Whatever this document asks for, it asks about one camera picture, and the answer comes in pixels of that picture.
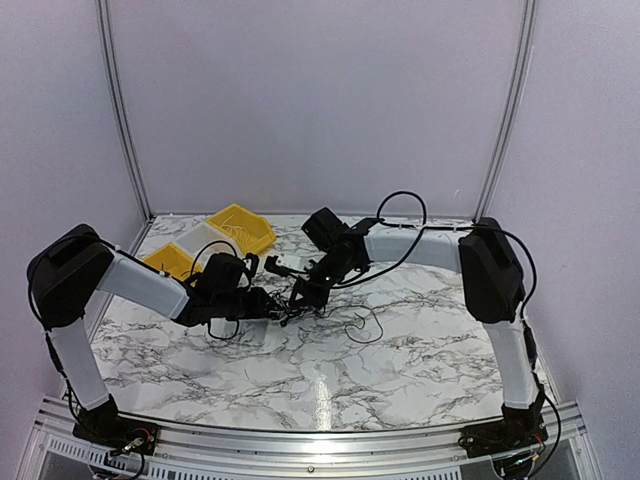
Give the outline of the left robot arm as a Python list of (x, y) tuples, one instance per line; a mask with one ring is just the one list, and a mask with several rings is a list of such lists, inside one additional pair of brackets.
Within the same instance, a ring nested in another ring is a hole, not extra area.
[(56, 369), (80, 406), (77, 422), (106, 445), (125, 438), (126, 423), (99, 372), (84, 326), (85, 308), (106, 292), (154, 311), (184, 327), (213, 319), (231, 322), (277, 315), (277, 304), (252, 284), (259, 260), (212, 255), (184, 281), (161, 272), (79, 224), (28, 264), (27, 298), (45, 331)]

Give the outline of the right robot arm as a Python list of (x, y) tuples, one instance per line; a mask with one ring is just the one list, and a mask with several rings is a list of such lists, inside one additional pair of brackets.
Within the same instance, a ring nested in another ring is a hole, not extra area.
[(295, 309), (322, 309), (331, 291), (372, 280), (374, 263), (394, 270), (405, 263), (437, 267), (462, 279), (469, 314), (488, 334), (503, 386), (503, 418), (495, 438), (515, 448), (542, 421), (546, 401), (535, 369), (537, 347), (525, 320), (535, 289), (524, 284), (524, 269), (512, 247), (517, 237), (492, 217), (469, 226), (390, 223), (381, 215), (349, 226), (329, 208), (313, 213), (303, 232), (323, 257), (303, 268), (289, 303)]

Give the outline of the yellow bin far right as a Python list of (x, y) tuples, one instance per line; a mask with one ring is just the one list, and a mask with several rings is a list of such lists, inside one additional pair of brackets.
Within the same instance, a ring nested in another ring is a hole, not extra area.
[(238, 204), (231, 204), (206, 218), (206, 222), (234, 240), (243, 253), (259, 254), (276, 241), (270, 223)]

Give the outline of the yellow bin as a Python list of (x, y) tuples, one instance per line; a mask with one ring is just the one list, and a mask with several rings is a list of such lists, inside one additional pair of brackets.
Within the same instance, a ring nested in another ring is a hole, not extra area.
[(231, 204), (206, 218), (206, 222), (234, 240), (243, 253), (259, 254), (276, 241), (270, 223), (238, 204)]
[(190, 275), (203, 270), (199, 263), (194, 263), (193, 257), (174, 243), (167, 243), (155, 250), (147, 255), (143, 262), (158, 271), (168, 273), (178, 280), (186, 280)]

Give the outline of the white translucent bin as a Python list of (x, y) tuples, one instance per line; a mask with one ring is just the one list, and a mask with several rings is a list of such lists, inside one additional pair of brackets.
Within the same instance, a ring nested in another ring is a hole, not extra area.
[(179, 234), (174, 240), (174, 243), (192, 259), (211, 242), (213, 242), (213, 245), (203, 251), (199, 257), (200, 261), (206, 261), (210, 255), (217, 252), (240, 253), (240, 249), (234, 240), (203, 221)]

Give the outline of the yellow bin near left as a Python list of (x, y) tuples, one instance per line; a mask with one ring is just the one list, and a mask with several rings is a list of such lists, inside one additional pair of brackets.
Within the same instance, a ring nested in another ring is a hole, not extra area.
[(155, 250), (147, 255), (143, 262), (158, 271), (168, 273), (178, 280), (186, 280), (190, 275), (203, 270), (199, 263), (194, 263), (193, 257), (174, 243), (167, 243)]

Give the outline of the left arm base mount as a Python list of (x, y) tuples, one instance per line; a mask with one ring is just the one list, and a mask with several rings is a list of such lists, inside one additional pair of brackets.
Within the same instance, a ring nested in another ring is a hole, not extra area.
[(158, 424), (123, 417), (112, 395), (100, 406), (72, 410), (76, 438), (109, 447), (116, 454), (152, 455), (158, 441)]

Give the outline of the aluminium front rail frame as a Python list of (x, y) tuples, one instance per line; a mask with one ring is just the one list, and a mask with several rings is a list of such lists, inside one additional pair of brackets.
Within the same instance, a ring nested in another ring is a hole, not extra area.
[[(494, 479), (511, 453), (470, 458), (462, 425), (404, 430), (317, 433), (217, 428), (158, 420), (146, 479)], [(18, 470), (45, 479), (53, 470), (90, 478), (98, 469), (131, 475), (138, 461), (104, 462), (107, 448), (73, 436), (64, 400), (39, 407)]]

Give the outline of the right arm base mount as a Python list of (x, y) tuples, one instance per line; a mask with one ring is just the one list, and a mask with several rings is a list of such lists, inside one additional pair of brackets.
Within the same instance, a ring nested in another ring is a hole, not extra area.
[(458, 445), (469, 458), (506, 453), (540, 445), (548, 439), (541, 407), (515, 409), (503, 405), (502, 418), (463, 427)]

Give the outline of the right corner aluminium post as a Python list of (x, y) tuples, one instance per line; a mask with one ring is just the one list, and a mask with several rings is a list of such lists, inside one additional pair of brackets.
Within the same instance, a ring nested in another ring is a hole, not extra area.
[(523, 3), (519, 36), (516, 44), (514, 65), (507, 89), (506, 102), (488, 169), (473, 214), (474, 220), (479, 220), (488, 213), (491, 201), (497, 190), (499, 176), (507, 156), (517, 112), (525, 89), (533, 48), (532, 44), (536, 27), (537, 10), (538, 1), (526, 0)]

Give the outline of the corner aluminium post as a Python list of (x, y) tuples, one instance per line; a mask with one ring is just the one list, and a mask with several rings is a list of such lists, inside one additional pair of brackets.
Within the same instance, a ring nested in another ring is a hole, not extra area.
[(105, 0), (97, 0), (95, 5), (109, 96), (126, 170), (141, 216), (146, 222), (151, 222), (154, 219), (154, 213), (144, 184), (122, 90), (111, 5)]
[(533, 48), (532, 44), (536, 27), (537, 10), (538, 1), (526, 0), (523, 3), (519, 36), (516, 44), (514, 65), (507, 89), (506, 102), (488, 169), (473, 214), (474, 220), (479, 220), (488, 213), (491, 201), (497, 190), (499, 176), (507, 156), (517, 112), (525, 89)]

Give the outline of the left corner aluminium post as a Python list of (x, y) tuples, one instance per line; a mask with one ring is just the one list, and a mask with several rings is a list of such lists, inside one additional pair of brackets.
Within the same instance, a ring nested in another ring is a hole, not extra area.
[(111, 5), (105, 0), (97, 0), (95, 5), (109, 96), (126, 170), (141, 216), (146, 222), (151, 222), (154, 219), (154, 213), (144, 184), (122, 90)]

